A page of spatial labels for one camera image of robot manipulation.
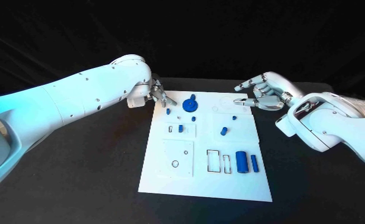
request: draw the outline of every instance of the small blue part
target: small blue part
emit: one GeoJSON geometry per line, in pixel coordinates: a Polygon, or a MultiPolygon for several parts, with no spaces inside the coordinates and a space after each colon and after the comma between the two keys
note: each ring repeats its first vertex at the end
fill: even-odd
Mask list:
{"type": "Polygon", "coordinates": [[[224,127],[224,128],[222,128],[222,131],[221,131],[221,135],[222,135],[222,136],[225,136],[225,135],[227,135],[227,131],[228,131],[228,128],[227,128],[227,127],[224,127]]]}
{"type": "Polygon", "coordinates": [[[198,102],[195,101],[195,95],[192,95],[191,99],[186,99],[182,103],[182,108],[186,112],[195,112],[198,109],[198,102]]]}
{"type": "Polygon", "coordinates": [[[253,162],[254,172],[258,172],[257,156],[254,154],[251,155],[251,162],[253,162]]]}
{"type": "Polygon", "coordinates": [[[238,173],[248,173],[248,163],[247,163],[245,151],[238,151],[235,153],[235,160],[237,160],[237,172],[238,173]]]}

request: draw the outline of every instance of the table surface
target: table surface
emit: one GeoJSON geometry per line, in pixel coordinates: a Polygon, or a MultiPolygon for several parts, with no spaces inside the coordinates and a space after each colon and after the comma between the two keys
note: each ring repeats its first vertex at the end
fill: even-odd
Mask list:
{"type": "MultiPolygon", "coordinates": [[[[176,91],[232,92],[240,83],[163,79],[176,91]]],[[[320,153],[284,136],[274,121],[287,108],[253,109],[273,203],[139,193],[153,106],[124,100],[49,135],[0,184],[0,223],[365,222],[365,165],[344,144],[320,153]]]]}

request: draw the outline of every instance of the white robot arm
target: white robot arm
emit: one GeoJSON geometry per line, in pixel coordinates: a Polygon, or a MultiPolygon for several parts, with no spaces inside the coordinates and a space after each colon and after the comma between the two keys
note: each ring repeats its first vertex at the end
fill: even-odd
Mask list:
{"type": "Polygon", "coordinates": [[[365,101],[333,93],[305,95],[293,83],[277,73],[267,72],[241,83],[235,90],[254,86],[256,99],[234,103],[276,111],[289,105],[287,114],[276,126],[290,137],[295,134],[318,151],[325,152],[344,142],[365,162],[365,101]]]}
{"type": "Polygon", "coordinates": [[[111,64],[0,97],[0,181],[26,151],[55,129],[127,98],[129,107],[149,99],[176,105],[144,59],[126,55],[111,64]]]}

